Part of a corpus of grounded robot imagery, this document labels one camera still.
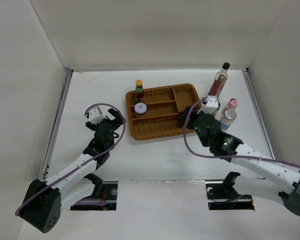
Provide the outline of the red sauce bottle green label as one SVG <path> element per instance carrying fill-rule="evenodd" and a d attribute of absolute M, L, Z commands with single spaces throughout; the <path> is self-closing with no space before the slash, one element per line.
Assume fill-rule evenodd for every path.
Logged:
<path fill-rule="evenodd" d="M 141 79 L 137 79 L 135 81 L 135 92 L 134 99 L 135 103 L 142 103 L 144 101 L 145 92 L 143 88 L 143 81 Z"/>

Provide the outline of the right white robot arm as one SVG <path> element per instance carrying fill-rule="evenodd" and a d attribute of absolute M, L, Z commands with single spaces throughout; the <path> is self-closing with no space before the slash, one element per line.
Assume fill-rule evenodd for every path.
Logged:
<path fill-rule="evenodd" d="M 263 156 L 241 139 L 221 130 L 211 114 L 187 106 L 177 115 L 183 131 L 195 131 L 203 147 L 209 149 L 208 159 L 221 159 L 246 168 L 261 178 L 244 179 L 230 172 L 220 184 L 230 202 L 241 194 L 255 195 L 282 204 L 300 217 L 300 165 Z"/>

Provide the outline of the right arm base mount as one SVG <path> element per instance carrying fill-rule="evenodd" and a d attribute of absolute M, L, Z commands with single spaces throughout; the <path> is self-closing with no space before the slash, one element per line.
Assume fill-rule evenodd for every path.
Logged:
<path fill-rule="evenodd" d="M 251 195 L 239 194 L 234 189 L 238 172 L 230 172 L 225 179 L 205 181 L 207 204 L 210 211 L 255 210 Z"/>

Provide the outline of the small jar white lid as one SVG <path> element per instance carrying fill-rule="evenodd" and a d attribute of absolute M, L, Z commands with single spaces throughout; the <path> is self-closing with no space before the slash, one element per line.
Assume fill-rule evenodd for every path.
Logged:
<path fill-rule="evenodd" d="M 143 102 L 138 102 L 134 106 L 134 113 L 137 118 L 142 118 L 146 116 L 147 113 L 147 105 Z"/>

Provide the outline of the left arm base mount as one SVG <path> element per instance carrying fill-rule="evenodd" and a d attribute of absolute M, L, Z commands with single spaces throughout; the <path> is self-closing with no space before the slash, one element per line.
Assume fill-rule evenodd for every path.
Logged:
<path fill-rule="evenodd" d="M 119 183 L 103 181 L 97 175 L 90 173 L 84 177 L 93 184 L 91 194 L 70 207 L 71 211 L 116 211 Z"/>

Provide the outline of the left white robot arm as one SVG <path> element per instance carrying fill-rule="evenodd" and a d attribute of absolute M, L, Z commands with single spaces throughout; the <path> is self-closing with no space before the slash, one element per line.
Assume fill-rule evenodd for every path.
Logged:
<path fill-rule="evenodd" d="M 60 219 L 62 200 L 71 188 L 83 179 L 93 176 L 110 157 L 110 152 L 121 141 L 119 127 L 126 126 L 122 113 L 108 105 L 114 118 L 102 114 L 100 104 L 90 106 L 84 113 L 86 127 L 94 131 L 94 137 L 79 157 L 59 173 L 45 180 L 35 179 L 27 189 L 21 206 L 15 211 L 17 217 L 31 224 L 42 233 L 47 233 Z"/>

